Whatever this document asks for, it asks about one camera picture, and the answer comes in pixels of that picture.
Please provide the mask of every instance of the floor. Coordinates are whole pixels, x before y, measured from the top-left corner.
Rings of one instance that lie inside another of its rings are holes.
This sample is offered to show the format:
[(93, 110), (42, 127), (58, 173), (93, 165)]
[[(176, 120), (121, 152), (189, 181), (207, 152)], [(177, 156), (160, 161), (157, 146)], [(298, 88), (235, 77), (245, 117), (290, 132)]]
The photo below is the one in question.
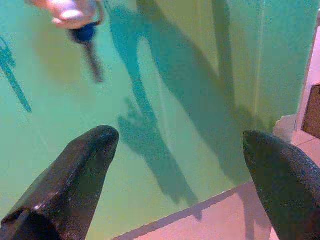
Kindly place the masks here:
[[(297, 131), (294, 132), (291, 143), (304, 151), (320, 167), (320, 139), (304, 131)], [(279, 240), (273, 228), (270, 240)]]

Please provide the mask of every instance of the metal key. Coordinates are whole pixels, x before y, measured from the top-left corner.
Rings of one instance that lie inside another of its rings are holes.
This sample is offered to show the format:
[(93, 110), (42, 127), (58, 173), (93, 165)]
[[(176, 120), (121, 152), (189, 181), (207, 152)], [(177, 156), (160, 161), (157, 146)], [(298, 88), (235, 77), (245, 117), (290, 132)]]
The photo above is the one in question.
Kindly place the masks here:
[(101, 73), (101, 68), (99, 66), (100, 64), (96, 58), (94, 43), (91, 41), (87, 42), (86, 44), (84, 44), (84, 49), (85, 49), (86, 56), (88, 58), (87, 60), (89, 61), (89, 64), (91, 65), (91, 69), (95, 76), (95, 81), (97, 83), (103, 83), (104, 79)]

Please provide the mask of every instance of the white object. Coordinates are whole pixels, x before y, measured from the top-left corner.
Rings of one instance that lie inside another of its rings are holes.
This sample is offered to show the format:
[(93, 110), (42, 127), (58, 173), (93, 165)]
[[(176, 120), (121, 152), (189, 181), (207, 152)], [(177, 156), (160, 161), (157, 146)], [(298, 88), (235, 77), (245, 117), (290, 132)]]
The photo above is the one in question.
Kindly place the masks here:
[(296, 114), (281, 117), (281, 119), (276, 122), (273, 128), (273, 135), (281, 138), (287, 143), (291, 143), (292, 136), (295, 130), (296, 120)]
[(96, 2), (101, 0), (26, 0), (31, 5), (48, 10), (58, 28), (79, 29), (93, 21)]

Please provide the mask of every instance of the green wall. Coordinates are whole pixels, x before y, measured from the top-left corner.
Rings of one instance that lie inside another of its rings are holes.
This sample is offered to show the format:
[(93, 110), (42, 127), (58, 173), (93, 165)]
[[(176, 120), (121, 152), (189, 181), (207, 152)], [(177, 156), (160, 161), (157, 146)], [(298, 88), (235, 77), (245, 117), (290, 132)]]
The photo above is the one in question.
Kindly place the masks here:
[(0, 217), (98, 125), (119, 130), (120, 142), (89, 240), (248, 182), (242, 131), (270, 131), (297, 111), (318, 12), (318, 1), (273, 2), (109, 0), (98, 85), (48, 13), (1, 3)]

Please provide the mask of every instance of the black pointed object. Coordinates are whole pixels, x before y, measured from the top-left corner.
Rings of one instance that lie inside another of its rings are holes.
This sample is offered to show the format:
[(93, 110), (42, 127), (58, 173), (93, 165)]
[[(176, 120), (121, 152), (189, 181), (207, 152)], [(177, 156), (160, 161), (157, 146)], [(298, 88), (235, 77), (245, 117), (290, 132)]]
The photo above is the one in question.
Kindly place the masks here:
[(84, 240), (118, 142), (110, 126), (71, 141), (1, 221), (0, 240)]
[(243, 149), (260, 201), (280, 240), (320, 240), (320, 168), (298, 147), (245, 131)]

